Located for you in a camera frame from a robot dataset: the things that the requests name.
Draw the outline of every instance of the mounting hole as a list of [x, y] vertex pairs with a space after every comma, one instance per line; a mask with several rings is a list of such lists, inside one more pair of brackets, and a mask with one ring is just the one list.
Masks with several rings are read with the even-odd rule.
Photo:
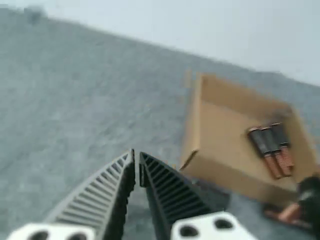
[[217, 229], [232, 229], [234, 227], [230, 221], [222, 218], [215, 220], [214, 225]]
[[195, 237], [198, 234], [198, 230], [195, 229], [193, 226], [186, 225], [180, 228], [180, 235], [182, 237]]
[[76, 233], [69, 237], [68, 240], [87, 240], [87, 237], [83, 233]]
[[49, 233], [47, 231], [38, 231], [35, 234], [33, 234], [31, 237], [29, 237], [28, 240], [46, 240], [49, 236]]

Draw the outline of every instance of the open cardboard box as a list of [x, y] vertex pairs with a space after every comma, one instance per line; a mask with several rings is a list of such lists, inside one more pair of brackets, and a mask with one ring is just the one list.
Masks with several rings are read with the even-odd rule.
[[[246, 130], [281, 121], [291, 142], [292, 177], [275, 180]], [[181, 155], [183, 174], [276, 206], [295, 201], [297, 183], [317, 169], [316, 151], [295, 109], [215, 75], [197, 76]]]

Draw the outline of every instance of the battery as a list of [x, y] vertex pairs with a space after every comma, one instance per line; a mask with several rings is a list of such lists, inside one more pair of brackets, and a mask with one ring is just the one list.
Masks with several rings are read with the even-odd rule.
[[265, 139], [266, 145], [268, 146], [276, 162], [278, 163], [283, 175], [286, 177], [291, 176], [291, 170], [283, 158], [280, 146], [278, 145], [271, 128], [263, 127], [261, 128], [261, 132], [262, 136]]
[[289, 148], [291, 147], [291, 143], [286, 135], [285, 128], [282, 123], [276, 122], [271, 125], [271, 130], [274, 135], [275, 140], [280, 146], [281, 154], [285, 164], [292, 168], [295, 164], [293, 162], [292, 156], [290, 154]]
[[260, 158], [264, 159], [264, 162], [272, 176], [275, 179], [282, 178], [282, 174], [279, 171], [274, 158], [272, 157], [272, 152], [265, 141], [261, 129], [259, 127], [252, 127], [247, 131], [247, 135]]

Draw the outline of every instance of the gray carpet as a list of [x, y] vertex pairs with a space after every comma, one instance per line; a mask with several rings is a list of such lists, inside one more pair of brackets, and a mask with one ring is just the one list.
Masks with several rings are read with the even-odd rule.
[[[0, 9], [0, 239], [44, 219], [128, 148], [176, 163], [186, 70], [272, 93], [296, 106], [309, 131], [320, 135], [319, 87]], [[135, 190], [128, 208], [123, 239], [155, 239], [144, 191]], [[230, 211], [260, 240], [312, 239], [264, 219], [260, 205], [243, 196], [233, 194]]]

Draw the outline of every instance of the white wall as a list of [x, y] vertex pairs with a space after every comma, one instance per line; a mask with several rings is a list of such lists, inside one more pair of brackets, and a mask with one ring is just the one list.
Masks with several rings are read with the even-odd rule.
[[320, 86], [319, 0], [0, 0]]

